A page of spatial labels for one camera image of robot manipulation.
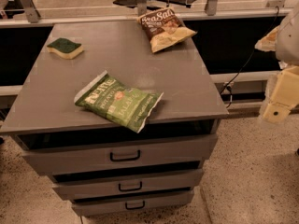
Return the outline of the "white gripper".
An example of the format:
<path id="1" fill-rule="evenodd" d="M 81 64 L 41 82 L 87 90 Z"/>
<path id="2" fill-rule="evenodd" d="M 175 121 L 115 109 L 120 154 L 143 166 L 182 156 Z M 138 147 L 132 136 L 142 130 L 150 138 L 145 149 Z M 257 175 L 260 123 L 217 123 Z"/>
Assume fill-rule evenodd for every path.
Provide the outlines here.
<path id="1" fill-rule="evenodd" d="M 299 65 L 299 4 L 278 26 L 260 39 L 257 50 L 276 51 L 278 60 Z M 299 67 L 291 66 L 271 76 L 259 111 L 261 120 L 280 123 L 299 105 Z"/>

